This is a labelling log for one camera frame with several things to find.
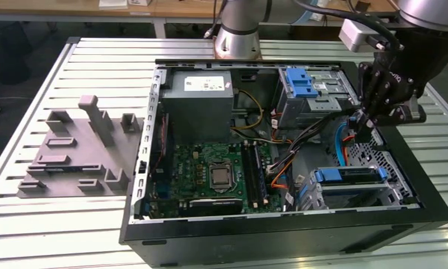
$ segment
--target motherboard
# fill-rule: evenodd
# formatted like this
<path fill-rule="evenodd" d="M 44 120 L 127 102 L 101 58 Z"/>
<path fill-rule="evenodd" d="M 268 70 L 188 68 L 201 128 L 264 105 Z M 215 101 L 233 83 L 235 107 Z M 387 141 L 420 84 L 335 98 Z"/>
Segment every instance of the motherboard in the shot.
<path fill-rule="evenodd" d="M 268 164 L 271 153 L 265 142 L 176 145 L 172 180 L 157 184 L 163 217 L 180 217 L 188 206 L 207 212 L 223 210 L 225 207 L 211 205 L 216 201 L 239 202 L 240 214 L 280 212 L 279 193 L 267 193 L 264 168 Z"/>

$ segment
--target ram slot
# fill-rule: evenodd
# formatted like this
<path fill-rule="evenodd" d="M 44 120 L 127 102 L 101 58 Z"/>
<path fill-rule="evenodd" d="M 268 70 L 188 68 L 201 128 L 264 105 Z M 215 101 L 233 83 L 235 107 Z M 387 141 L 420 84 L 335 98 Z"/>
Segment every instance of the ram slot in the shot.
<path fill-rule="evenodd" d="M 260 165 L 257 146 L 249 143 L 243 143 L 240 148 L 248 206 L 251 208 L 257 208 L 268 203 L 264 171 Z"/>

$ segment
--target aluminum table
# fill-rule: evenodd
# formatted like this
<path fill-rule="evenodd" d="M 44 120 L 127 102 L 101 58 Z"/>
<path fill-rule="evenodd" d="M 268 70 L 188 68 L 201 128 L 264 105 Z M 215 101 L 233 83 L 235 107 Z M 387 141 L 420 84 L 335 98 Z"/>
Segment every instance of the aluminum table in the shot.
<path fill-rule="evenodd" d="M 368 61 L 341 43 L 261 41 L 264 59 Z M 43 83 L 0 157 L 0 268 L 147 268 L 117 243 L 125 197 L 16 197 L 27 166 L 43 143 L 51 109 L 77 109 L 81 95 L 96 95 L 111 117 L 145 117 L 157 58 L 213 57 L 207 40 L 93 39 L 69 42 Z M 448 105 L 428 86 L 419 100 L 423 124 L 399 127 L 416 158 L 448 204 Z M 448 268 L 448 224 L 416 233 L 372 253 L 199 266 L 197 268 Z"/>

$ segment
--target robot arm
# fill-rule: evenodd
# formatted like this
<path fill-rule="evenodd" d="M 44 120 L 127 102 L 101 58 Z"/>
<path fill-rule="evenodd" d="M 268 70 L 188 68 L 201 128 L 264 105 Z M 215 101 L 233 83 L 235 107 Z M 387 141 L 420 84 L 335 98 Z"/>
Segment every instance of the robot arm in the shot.
<path fill-rule="evenodd" d="M 221 29 L 215 42 L 220 59 L 257 59 L 259 23 L 297 24 L 311 16 L 293 0 L 227 0 L 223 4 Z"/>
<path fill-rule="evenodd" d="M 354 21 L 346 20 L 340 31 L 350 50 L 359 51 L 362 43 L 376 48 L 375 61 L 359 65 L 362 104 L 350 123 L 358 142 L 370 140 L 374 126 L 426 121 L 416 100 L 448 63 L 448 0 L 400 0 L 399 7 L 394 14 L 384 13 L 388 22 L 380 24 L 395 32 L 400 49 L 390 49 L 379 33 Z"/>
<path fill-rule="evenodd" d="M 416 100 L 428 81 L 448 63 L 448 0 L 400 0 L 392 13 L 352 13 L 312 5 L 313 0 L 228 0 L 216 57 L 260 56 L 260 22 L 293 24 L 309 12 L 346 19 L 340 39 L 354 52 L 375 51 L 375 61 L 359 65 L 360 110 L 350 122 L 356 141 L 371 138 L 375 126 L 424 122 Z"/>

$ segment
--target workbench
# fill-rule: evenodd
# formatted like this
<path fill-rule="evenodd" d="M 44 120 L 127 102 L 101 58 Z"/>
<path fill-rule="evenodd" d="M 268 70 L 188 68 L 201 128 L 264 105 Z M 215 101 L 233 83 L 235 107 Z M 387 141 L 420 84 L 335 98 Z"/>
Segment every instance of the workbench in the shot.
<path fill-rule="evenodd" d="M 341 0 L 333 0 L 328 7 L 348 10 Z M 387 0 L 372 1 L 370 11 L 394 10 Z M 0 21 L 148 22 L 157 38 L 165 38 L 167 23 L 212 24 L 212 16 L 213 0 L 152 0 L 149 6 L 129 5 L 125 10 L 99 10 L 99 0 L 0 0 Z M 323 23 L 308 21 L 304 25 Z M 341 19 L 329 17 L 327 26 L 341 26 Z"/>
<path fill-rule="evenodd" d="M 370 61 L 341 43 L 261 41 L 264 59 Z M 81 95 L 96 95 L 109 116 L 147 117 L 147 98 L 157 58 L 213 57 L 207 40 L 93 39 L 65 44 L 43 87 L 0 157 L 0 268 L 145 268 L 140 257 L 117 243 L 125 196 L 16 197 L 45 138 L 52 109 L 87 118 Z M 448 205 L 448 105 L 428 85 L 419 99 L 426 123 L 399 130 Z M 321 256 L 200 268 L 448 268 L 448 224 L 412 234 L 372 253 Z"/>

